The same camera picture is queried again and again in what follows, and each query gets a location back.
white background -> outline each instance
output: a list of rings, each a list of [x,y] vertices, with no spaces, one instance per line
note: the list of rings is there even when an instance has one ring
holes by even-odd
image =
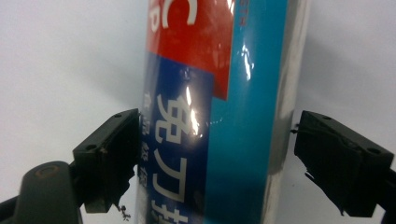
[[[0,201],[31,168],[72,161],[108,117],[140,107],[147,11],[140,0],[0,0]],[[312,1],[296,121],[323,113],[396,153],[395,11],[393,0]],[[341,217],[304,177],[293,140],[276,223],[380,222],[379,207],[374,220]],[[131,214],[134,191],[121,200]],[[84,223],[123,221],[112,208]]]

plastic wrap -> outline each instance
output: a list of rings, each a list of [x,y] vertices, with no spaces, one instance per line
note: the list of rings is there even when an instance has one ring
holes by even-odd
[[[268,223],[298,74],[288,1],[148,3],[135,222]]]

